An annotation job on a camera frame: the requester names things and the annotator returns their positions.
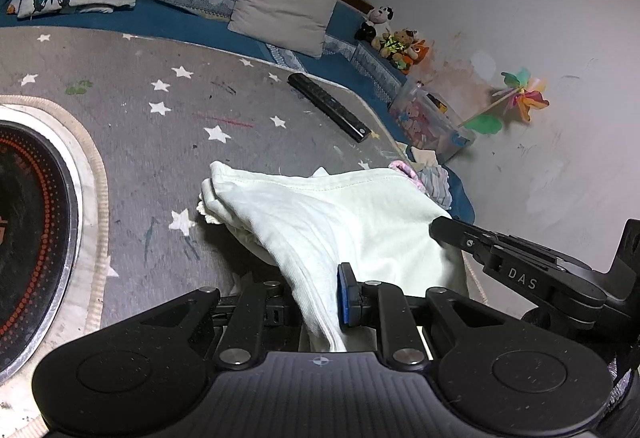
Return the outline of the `pale green t-shirt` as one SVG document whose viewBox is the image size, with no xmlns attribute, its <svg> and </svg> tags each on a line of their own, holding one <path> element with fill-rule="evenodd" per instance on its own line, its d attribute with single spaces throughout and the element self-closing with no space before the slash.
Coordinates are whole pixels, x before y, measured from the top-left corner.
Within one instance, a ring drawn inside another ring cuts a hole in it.
<svg viewBox="0 0 640 438">
<path fill-rule="evenodd" d="M 347 262 L 359 281 L 394 284 L 409 296 L 431 287 L 465 295 L 460 250 L 440 245 L 428 229 L 445 216 L 404 173 L 376 168 L 308 178 L 209 166 L 198 212 L 223 224 L 292 289 L 314 351 L 367 345 L 366 334 L 338 320 L 337 268 Z"/>
</svg>

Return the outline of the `folded striped cloth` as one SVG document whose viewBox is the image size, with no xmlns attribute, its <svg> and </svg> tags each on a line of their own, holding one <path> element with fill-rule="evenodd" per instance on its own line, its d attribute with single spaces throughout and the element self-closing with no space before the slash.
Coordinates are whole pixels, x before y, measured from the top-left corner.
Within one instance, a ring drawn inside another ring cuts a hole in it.
<svg viewBox="0 0 640 438">
<path fill-rule="evenodd" d="M 418 172 L 425 194 L 444 210 L 452 207 L 449 173 L 441 165 L 425 166 Z"/>
</svg>

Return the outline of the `pink wrapped packet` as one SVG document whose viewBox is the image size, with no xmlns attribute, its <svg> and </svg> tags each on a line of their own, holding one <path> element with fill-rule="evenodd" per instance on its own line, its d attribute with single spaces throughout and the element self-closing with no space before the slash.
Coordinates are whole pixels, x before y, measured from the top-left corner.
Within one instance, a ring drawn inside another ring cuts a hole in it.
<svg viewBox="0 0 640 438">
<path fill-rule="evenodd" d="M 421 193 L 426 193 L 426 188 L 424 187 L 424 183 L 421 178 L 410 165 L 405 163 L 405 161 L 392 161 L 388 165 L 388 168 L 400 172 L 403 176 L 408 178 Z"/>
</svg>

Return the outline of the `clear plastic toy box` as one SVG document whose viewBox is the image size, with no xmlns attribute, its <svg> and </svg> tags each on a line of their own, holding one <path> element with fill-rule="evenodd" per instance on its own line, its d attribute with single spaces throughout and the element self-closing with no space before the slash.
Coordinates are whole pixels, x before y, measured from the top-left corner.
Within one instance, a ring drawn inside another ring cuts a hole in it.
<svg viewBox="0 0 640 438">
<path fill-rule="evenodd" d="M 441 163 L 475 141 L 474 133 L 463 126 L 454 109 L 421 81 L 408 79 L 401 86 L 390 104 L 390 115 L 413 147 L 434 151 Z"/>
</svg>

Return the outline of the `colourful paper pinwheel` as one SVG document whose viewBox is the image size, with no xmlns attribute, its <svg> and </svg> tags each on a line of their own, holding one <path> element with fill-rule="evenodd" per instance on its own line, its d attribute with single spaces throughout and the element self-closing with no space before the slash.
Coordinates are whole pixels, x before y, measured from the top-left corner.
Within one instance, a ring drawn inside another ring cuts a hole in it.
<svg viewBox="0 0 640 438">
<path fill-rule="evenodd" d="M 547 80 L 535 77 L 526 67 L 517 72 L 502 72 L 502 87 L 489 93 L 489 105 L 461 126 L 479 135 L 496 135 L 509 121 L 529 124 L 532 112 L 549 106 L 544 97 Z"/>
</svg>

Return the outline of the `orange fox plush toy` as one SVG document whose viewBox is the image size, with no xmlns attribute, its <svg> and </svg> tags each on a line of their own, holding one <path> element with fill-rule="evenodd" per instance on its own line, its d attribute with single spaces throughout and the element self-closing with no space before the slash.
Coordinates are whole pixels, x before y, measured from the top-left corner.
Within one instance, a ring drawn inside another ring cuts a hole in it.
<svg viewBox="0 0 640 438">
<path fill-rule="evenodd" d="M 405 51 L 405 59 L 409 67 L 419 64 L 431 51 L 430 44 L 425 39 L 416 40 Z"/>
</svg>

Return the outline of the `black remote control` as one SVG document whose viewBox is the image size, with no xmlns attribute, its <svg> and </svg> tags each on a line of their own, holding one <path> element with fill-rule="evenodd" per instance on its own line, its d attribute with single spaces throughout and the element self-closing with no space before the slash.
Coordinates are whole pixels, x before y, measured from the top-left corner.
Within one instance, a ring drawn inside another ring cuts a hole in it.
<svg viewBox="0 0 640 438">
<path fill-rule="evenodd" d="M 363 142 L 371 134 L 371 130 L 353 113 L 349 112 L 341 102 L 301 72 L 289 75 L 288 84 L 303 94 L 309 102 L 320 109 L 356 143 Z"/>
</svg>

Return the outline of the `brown bear plush toy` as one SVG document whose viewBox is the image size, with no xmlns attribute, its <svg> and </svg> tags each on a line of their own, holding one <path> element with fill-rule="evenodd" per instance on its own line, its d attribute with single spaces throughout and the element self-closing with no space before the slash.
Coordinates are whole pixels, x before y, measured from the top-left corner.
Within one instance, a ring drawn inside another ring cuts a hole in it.
<svg viewBox="0 0 640 438">
<path fill-rule="evenodd" d="M 418 57 L 414 49 L 416 40 L 418 40 L 418 33 L 413 29 L 395 31 L 384 38 L 378 53 L 397 69 L 408 70 Z"/>
</svg>

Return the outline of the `beige cushion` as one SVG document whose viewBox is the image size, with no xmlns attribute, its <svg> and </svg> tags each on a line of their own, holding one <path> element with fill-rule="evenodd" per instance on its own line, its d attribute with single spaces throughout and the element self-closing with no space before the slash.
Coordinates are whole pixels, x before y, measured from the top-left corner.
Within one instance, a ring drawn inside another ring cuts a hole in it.
<svg viewBox="0 0 640 438">
<path fill-rule="evenodd" d="M 228 29 L 314 58 L 338 0 L 235 0 Z"/>
</svg>

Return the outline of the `round induction cooktop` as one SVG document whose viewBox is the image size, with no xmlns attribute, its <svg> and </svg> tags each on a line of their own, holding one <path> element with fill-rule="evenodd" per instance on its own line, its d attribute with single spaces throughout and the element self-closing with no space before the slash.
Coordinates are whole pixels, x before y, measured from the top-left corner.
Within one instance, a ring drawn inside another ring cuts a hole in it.
<svg viewBox="0 0 640 438">
<path fill-rule="evenodd" d="M 108 185 L 96 144 L 62 106 L 1 99 L 1 380 L 97 330 L 108 256 Z"/>
</svg>

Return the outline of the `blue bench sofa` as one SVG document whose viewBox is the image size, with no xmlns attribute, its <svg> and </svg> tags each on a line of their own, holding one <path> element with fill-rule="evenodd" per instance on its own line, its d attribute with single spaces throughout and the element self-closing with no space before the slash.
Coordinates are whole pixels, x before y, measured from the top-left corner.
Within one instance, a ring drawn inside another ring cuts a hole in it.
<svg viewBox="0 0 640 438">
<path fill-rule="evenodd" d="M 137 0 L 136 6 L 127 11 L 91 13 L 86 17 L 76 13 L 44 16 L 40 24 L 180 40 L 308 72 L 356 92 L 396 140 L 407 140 L 388 111 L 406 78 L 356 41 L 356 31 L 363 21 L 360 12 L 337 2 L 326 30 L 322 57 L 313 58 L 230 31 L 227 24 L 234 5 L 235 0 Z"/>
</svg>

